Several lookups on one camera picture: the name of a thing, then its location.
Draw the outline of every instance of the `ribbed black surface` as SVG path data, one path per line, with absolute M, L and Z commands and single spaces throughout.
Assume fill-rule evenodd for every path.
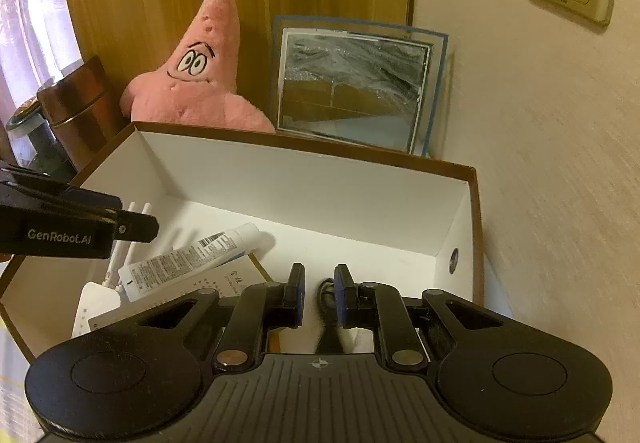
M 215 379 L 175 424 L 140 443 L 489 443 L 453 419 L 417 376 L 375 356 L 267 355 L 242 375 Z M 46 436 L 43 442 L 63 441 Z M 575 443 L 595 438 L 581 437 Z

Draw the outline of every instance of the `metal grommet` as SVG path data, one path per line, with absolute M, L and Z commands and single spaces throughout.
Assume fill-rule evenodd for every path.
M 456 270 L 456 266 L 458 266 L 458 249 L 454 248 L 451 252 L 451 258 L 449 259 L 449 273 L 453 275 L 453 272 Z
M 216 358 L 218 362 L 220 362 L 225 367 L 241 365 L 249 359 L 244 351 L 239 351 L 238 349 L 228 349 L 226 351 L 222 351 Z
M 418 363 L 422 363 L 422 360 L 424 360 L 422 355 L 413 349 L 396 351 L 391 356 L 391 359 L 399 365 L 418 365 Z

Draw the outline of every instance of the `pink starfish plush toy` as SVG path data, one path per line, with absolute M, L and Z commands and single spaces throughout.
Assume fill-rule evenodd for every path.
M 236 95 L 240 22 L 234 0 L 204 0 L 169 60 L 138 75 L 120 108 L 143 122 L 274 133 L 264 113 Z

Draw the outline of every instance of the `beige wallpaper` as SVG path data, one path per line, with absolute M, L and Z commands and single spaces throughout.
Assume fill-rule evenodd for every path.
M 478 169 L 486 251 L 520 320 L 590 349 L 609 442 L 640 441 L 640 0 L 606 31 L 533 0 L 416 0 L 451 56 L 434 155 Z

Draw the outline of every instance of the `sheer curtain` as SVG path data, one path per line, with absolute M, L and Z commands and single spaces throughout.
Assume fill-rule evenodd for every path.
M 0 0 L 0 120 L 79 58 L 66 0 Z

